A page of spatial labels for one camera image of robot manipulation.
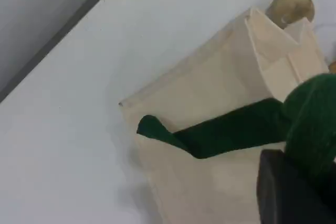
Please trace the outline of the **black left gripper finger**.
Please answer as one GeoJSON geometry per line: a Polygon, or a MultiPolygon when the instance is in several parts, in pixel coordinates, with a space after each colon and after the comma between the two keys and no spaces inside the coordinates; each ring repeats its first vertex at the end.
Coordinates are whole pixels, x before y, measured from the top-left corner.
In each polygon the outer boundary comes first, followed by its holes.
{"type": "Polygon", "coordinates": [[[335,223],[335,165],[316,189],[282,151],[263,150],[256,195],[261,223],[335,223]]]}

